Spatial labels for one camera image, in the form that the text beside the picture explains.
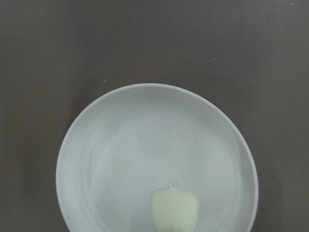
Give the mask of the round cream plate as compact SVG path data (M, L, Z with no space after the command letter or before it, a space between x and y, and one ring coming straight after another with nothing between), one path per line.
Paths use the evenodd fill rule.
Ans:
M252 154L233 122L197 94L154 83L115 89L63 139L56 192L71 232L153 232L151 194L169 184L198 197L197 231L251 231Z

